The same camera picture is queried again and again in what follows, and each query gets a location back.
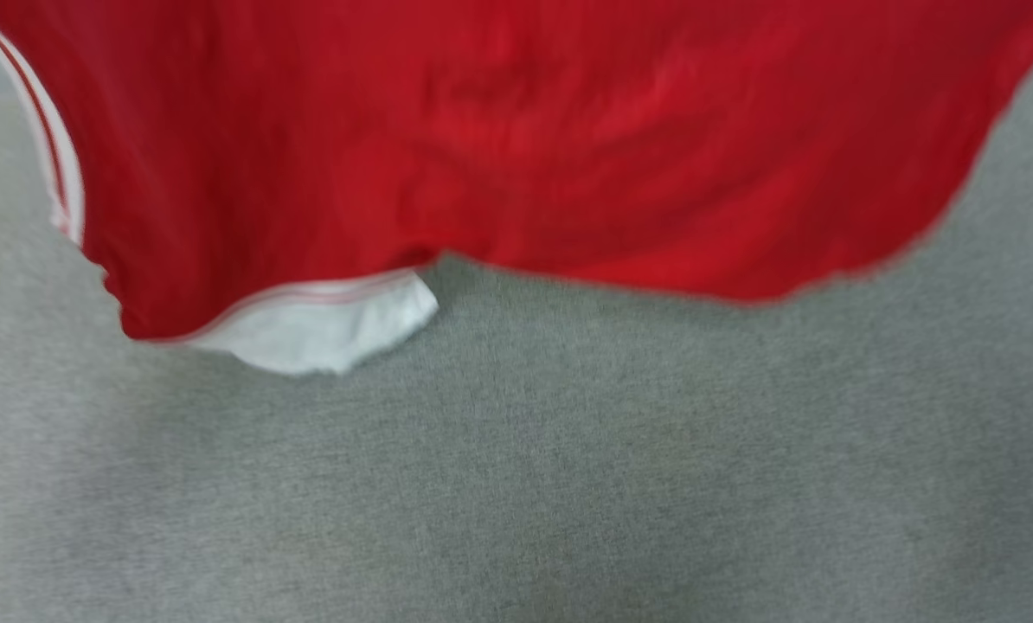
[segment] red garment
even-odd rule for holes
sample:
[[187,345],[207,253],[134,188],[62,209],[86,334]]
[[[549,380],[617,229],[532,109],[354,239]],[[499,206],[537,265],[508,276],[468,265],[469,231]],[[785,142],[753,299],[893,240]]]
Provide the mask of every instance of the red garment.
[[1033,0],[0,0],[134,338],[444,249],[766,300],[943,212]]

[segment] red shirt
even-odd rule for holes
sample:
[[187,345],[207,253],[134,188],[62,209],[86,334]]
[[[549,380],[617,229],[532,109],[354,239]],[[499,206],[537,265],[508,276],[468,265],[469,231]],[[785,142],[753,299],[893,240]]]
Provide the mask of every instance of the red shirt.
[[758,301],[943,212],[1033,0],[0,0],[125,331],[428,263]]

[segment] gray surface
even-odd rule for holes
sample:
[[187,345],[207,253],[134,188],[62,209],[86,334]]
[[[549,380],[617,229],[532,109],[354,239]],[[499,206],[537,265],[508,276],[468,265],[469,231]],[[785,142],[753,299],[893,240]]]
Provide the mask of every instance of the gray surface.
[[345,379],[126,342],[0,98],[0,622],[1033,622],[1033,86],[870,283],[446,263]]

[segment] gray carpet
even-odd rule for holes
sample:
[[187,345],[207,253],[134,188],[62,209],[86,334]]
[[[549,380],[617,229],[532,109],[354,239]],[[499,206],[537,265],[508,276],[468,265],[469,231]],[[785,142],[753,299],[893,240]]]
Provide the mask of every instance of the gray carpet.
[[0,623],[1033,623],[1033,83],[873,280],[448,261],[342,379],[126,342],[45,210],[0,95]]

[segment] white inner layer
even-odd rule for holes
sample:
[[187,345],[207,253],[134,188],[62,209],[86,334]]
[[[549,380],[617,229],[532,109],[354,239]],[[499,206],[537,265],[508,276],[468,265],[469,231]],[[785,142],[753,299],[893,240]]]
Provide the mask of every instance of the white inner layer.
[[[77,245],[86,228],[85,188],[77,153],[59,111],[21,52],[0,35],[21,72],[0,46],[5,64],[33,131],[45,177],[53,223]],[[29,95],[35,94],[39,110]],[[46,121],[55,145],[43,130]],[[58,158],[55,165],[51,154]],[[66,203],[58,193],[61,175]],[[308,372],[343,374],[355,365],[397,346],[429,323],[436,314],[436,297],[412,271],[398,271],[362,280],[312,281],[259,292],[225,311],[204,331],[169,343],[231,352],[243,362],[279,374]]]

